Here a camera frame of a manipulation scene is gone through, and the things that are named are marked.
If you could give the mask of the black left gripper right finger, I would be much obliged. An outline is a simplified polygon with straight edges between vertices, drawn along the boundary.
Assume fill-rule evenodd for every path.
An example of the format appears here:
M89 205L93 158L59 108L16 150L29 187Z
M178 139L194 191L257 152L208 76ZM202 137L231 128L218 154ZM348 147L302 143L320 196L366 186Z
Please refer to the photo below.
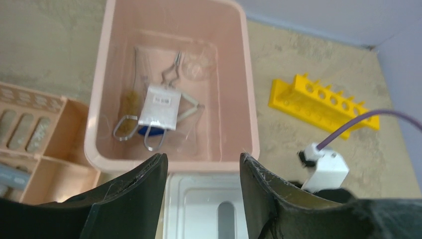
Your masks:
M282 179L248 153L239 161L251 239L419 239L420 199L326 200Z

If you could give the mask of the graduated cylinder with blue base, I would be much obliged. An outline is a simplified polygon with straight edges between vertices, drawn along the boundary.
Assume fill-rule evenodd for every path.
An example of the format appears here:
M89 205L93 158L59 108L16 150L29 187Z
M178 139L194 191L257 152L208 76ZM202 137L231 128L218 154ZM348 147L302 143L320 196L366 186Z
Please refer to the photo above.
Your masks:
M149 129L148 126L143 126L141 129L138 130L138 134L145 136L148 129ZM157 127L151 127L150 132L149 132L149 136L162 135L163 133L164 133L164 129L157 128Z

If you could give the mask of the small white sachet packet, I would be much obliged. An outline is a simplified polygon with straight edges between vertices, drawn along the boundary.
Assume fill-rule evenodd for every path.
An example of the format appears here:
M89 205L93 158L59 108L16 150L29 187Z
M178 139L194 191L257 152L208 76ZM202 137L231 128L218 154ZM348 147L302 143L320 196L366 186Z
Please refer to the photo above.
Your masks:
M175 130L180 100L180 91L159 85L150 85L147 89L138 124Z

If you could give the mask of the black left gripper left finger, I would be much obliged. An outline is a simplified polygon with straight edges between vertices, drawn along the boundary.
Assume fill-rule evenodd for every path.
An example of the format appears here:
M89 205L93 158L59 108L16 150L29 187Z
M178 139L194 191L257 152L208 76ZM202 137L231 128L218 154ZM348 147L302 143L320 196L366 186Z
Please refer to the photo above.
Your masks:
M0 201L3 239L153 239L168 173L157 153L132 170L68 200Z

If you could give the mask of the white plastic bin lid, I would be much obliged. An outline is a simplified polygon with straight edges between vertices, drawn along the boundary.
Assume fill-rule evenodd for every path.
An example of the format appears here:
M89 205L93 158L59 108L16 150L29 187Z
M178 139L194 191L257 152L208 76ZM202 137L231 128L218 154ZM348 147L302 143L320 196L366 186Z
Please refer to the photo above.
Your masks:
M170 174L164 198L163 238L248 238L239 174Z

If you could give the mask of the clear glass beaker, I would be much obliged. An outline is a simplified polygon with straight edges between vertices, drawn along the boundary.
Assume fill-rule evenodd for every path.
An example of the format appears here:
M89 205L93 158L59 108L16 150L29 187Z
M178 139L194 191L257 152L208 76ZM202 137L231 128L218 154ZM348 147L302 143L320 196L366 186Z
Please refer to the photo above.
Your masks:
M187 80L211 80L216 71L215 49L207 44L191 45L186 49L181 67Z

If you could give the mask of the metal crucible tongs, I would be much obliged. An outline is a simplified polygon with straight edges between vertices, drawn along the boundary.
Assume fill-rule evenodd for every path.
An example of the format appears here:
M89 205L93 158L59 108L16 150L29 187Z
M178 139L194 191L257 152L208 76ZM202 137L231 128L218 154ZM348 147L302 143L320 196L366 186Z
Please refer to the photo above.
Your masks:
M181 56L181 52L176 54L173 64L162 71L161 83L157 84L152 82L148 55L135 49L132 91L125 97L126 113L112 132L116 140L128 141L142 131L144 147L157 151L167 132L176 129L182 93L174 89L174 79L166 77L174 73L175 79L179 79Z

